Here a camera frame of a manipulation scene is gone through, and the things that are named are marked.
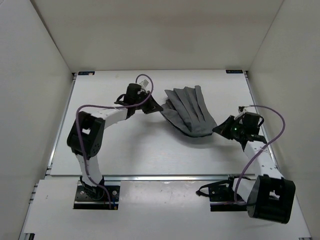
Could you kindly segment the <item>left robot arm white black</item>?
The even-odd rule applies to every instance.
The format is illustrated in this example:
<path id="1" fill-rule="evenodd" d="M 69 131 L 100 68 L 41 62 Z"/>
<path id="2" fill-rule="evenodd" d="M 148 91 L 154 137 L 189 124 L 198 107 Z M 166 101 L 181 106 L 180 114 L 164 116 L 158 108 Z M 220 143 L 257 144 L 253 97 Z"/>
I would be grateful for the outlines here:
<path id="1" fill-rule="evenodd" d="M 144 114 L 163 111 L 152 97 L 152 92 L 138 83 L 129 84 L 126 93 L 121 94 L 114 103 L 116 106 L 101 106 L 96 113 L 78 110 L 66 141 L 78 159 L 84 192 L 95 201 L 101 200 L 104 195 L 110 197 L 97 157 L 105 129 L 129 119 L 139 110 Z"/>

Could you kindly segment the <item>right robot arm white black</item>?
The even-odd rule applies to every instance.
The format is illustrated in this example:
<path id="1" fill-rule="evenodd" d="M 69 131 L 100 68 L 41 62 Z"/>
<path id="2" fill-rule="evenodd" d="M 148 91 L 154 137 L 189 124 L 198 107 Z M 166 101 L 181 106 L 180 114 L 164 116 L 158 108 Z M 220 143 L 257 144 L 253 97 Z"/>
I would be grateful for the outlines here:
<path id="1" fill-rule="evenodd" d="M 263 123 L 261 115 L 243 111 L 213 128 L 214 133 L 240 143 L 249 160 L 241 174 L 224 187 L 224 195 L 233 205 L 244 206 L 251 218 L 287 224 L 296 186 L 285 179 L 266 152 L 269 144 L 259 134 Z"/>

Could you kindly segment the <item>grey pleated skirt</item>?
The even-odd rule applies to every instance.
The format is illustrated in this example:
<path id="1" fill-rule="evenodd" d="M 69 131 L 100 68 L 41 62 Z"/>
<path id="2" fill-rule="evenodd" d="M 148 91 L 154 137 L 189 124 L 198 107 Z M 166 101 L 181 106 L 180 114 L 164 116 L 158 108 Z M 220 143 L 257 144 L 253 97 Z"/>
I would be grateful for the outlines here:
<path id="1" fill-rule="evenodd" d="M 216 121 L 207 109 L 202 88 L 194 87 L 166 89 L 165 103 L 160 113 L 164 119 L 182 134 L 191 138 L 202 138 L 213 134 Z"/>

